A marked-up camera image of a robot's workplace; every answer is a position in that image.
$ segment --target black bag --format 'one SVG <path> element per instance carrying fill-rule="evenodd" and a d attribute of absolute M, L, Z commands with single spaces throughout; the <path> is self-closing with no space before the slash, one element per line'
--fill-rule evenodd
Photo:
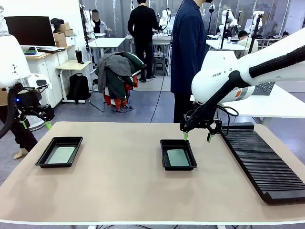
<path fill-rule="evenodd" d="M 69 99 L 74 99 L 76 104 L 79 100 L 86 100 L 90 97 L 88 79 L 82 73 L 70 76 Z"/>

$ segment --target computer monitor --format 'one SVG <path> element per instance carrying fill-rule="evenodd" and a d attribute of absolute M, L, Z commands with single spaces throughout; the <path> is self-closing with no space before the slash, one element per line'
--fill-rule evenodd
<path fill-rule="evenodd" d="M 32 47 L 56 47 L 49 17 L 5 17 L 9 34 L 20 45 Z"/>

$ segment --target mesh basket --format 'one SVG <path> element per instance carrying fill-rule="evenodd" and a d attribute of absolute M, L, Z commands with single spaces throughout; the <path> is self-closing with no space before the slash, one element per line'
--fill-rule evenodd
<path fill-rule="evenodd" d="M 270 95 L 275 82 L 261 83 L 255 86 L 254 92 L 252 95 Z"/>

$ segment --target foot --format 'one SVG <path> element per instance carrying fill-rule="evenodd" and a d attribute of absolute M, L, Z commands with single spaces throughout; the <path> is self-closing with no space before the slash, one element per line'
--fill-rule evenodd
<path fill-rule="evenodd" d="M 146 80 L 143 80 L 141 78 L 139 79 L 139 81 L 142 82 L 142 83 L 146 83 Z"/>
<path fill-rule="evenodd" d="M 19 152 L 14 155 L 14 159 L 16 160 L 16 159 L 22 157 L 23 154 L 26 154 L 26 153 L 27 153 L 26 149 L 20 149 Z"/>

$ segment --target pile of clothes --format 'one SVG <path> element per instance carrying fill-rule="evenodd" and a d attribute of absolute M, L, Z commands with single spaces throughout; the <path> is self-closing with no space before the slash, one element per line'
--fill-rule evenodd
<path fill-rule="evenodd" d="M 138 87 L 137 75 L 145 68 L 144 63 L 134 54 L 119 52 L 105 54 L 95 70 L 98 76 L 98 88 L 104 93 L 104 99 L 116 111 L 133 108 L 128 106 L 130 90 Z"/>

